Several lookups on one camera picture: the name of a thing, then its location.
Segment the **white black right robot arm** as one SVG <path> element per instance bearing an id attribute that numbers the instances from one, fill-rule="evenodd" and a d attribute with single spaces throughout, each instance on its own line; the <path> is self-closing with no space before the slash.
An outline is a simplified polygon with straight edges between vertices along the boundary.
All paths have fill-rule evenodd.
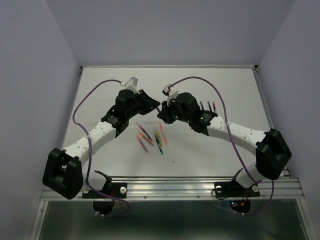
<path id="1" fill-rule="evenodd" d="M 157 116 L 166 124 L 185 122 L 197 133 L 225 140 L 234 148 L 241 147 L 255 156 L 255 162 L 242 167 L 230 182 L 231 192 L 235 195 L 242 195 L 264 179 L 277 180 L 292 157 L 278 130 L 255 130 L 227 122 L 217 113 L 199 106 L 196 98 L 188 92 L 170 96 L 161 107 Z"/>

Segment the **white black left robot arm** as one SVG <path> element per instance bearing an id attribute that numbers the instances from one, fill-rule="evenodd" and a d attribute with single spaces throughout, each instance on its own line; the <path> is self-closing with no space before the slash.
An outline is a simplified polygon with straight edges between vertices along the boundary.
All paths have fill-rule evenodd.
<path id="1" fill-rule="evenodd" d="M 72 145 L 50 151 L 42 183 L 70 200 L 82 189 L 83 166 L 101 147 L 117 138 L 136 115 L 146 115 L 160 106 L 160 102 L 149 97 L 144 90 L 134 93 L 121 90 L 98 124 Z"/>

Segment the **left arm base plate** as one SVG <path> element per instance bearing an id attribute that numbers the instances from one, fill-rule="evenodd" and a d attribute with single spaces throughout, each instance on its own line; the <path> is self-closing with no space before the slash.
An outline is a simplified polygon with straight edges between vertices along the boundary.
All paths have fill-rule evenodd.
<path id="1" fill-rule="evenodd" d="M 112 177 L 105 173 L 95 170 L 95 173 L 103 176 L 103 186 L 98 192 L 91 190 L 83 191 L 82 198 L 84 199 L 102 199 L 104 195 L 111 196 L 117 199 L 125 199 L 127 197 L 128 184 L 126 182 L 113 182 Z"/>

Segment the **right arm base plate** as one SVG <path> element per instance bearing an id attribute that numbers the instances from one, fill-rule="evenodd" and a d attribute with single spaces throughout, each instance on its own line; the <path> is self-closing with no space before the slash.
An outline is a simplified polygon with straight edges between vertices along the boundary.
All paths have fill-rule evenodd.
<path id="1" fill-rule="evenodd" d="M 249 188 L 242 187 L 236 181 L 218 181 L 214 183 L 212 193 L 220 200 L 227 198 L 259 197 L 260 191 L 257 184 Z"/>

